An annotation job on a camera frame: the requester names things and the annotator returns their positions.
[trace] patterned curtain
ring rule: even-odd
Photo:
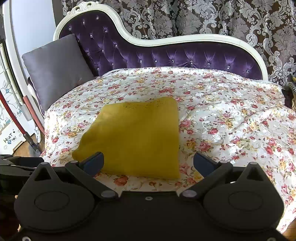
[[[61,0],[67,14],[82,0]],[[296,72],[296,5],[293,0],[99,0],[120,15],[133,36],[158,39],[225,34],[254,47],[269,79],[286,85]]]

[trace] yellow cloth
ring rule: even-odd
[[[101,151],[104,173],[176,179],[178,149],[178,105],[162,97],[103,106],[72,157],[82,161]]]

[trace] red vacuum handle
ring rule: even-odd
[[[6,111],[8,112],[10,118],[12,119],[12,121],[15,123],[15,125],[17,126],[17,128],[20,130],[20,132],[24,135],[26,134],[26,131],[24,130],[24,128],[21,126],[21,124],[19,123],[19,121],[17,120],[17,118],[14,116],[13,112],[11,111],[11,109],[9,108],[1,90],[0,90],[0,100],[2,102],[2,104],[4,105],[4,108],[6,109]]]

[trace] floral quilt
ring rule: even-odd
[[[48,109],[41,156],[53,166],[63,166],[72,160],[72,151],[105,104],[162,96],[178,102],[180,179],[106,173],[95,178],[119,194],[124,190],[180,193],[202,179],[193,167],[197,151],[234,166],[256,161],[283,199],[285,212],[278,230],[284,232],[296,217],[296,116],[284,106],[281,87],[271,82],[208,69],[112,71],[76,87]]]

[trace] wooden floor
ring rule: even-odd
[[[36,136],[35,134],[32,135],[33,141],[36,143]],[[39,143],[39,147],[41,152],[44,151],[44,135],[41,133],[41,142]],[[13,153],[14,156],[23,156],[23,157],[30,157],[29,152],[30,145],[28,142],[22,143]]]
[[[296,240],[296,219],[289,225],[283,235],[290,241]]]

